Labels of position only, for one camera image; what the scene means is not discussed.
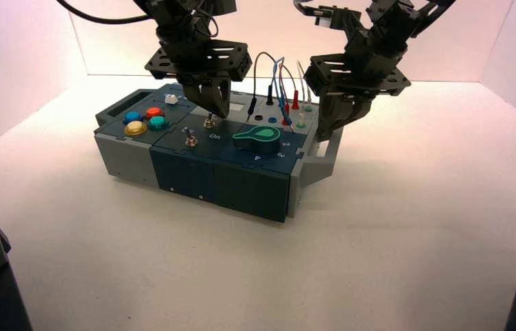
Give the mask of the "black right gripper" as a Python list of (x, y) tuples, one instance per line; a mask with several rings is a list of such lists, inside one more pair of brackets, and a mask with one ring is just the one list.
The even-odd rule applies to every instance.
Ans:
[(397, 96), (411, 86), (411, 81), (398, 68), (366, 72), (345, 54), (311, 57), (304, 79), (320, 97), (318, 142), (329, 140), (342, 121), (346, 126), (366, 116), (373, 102), (369, 96)]

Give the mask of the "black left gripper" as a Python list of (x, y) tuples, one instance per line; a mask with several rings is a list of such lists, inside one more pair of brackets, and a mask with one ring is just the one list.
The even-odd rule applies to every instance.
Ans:
[[(187, 100), (225, 119), (230, 112), (231, 83), (243, 81), (252, 59), (248, 45), (219, 39), (160, 41), (145, 69), (156, 79), (172, 77)], [(204, 88), (210, 84), (208, 105)]]

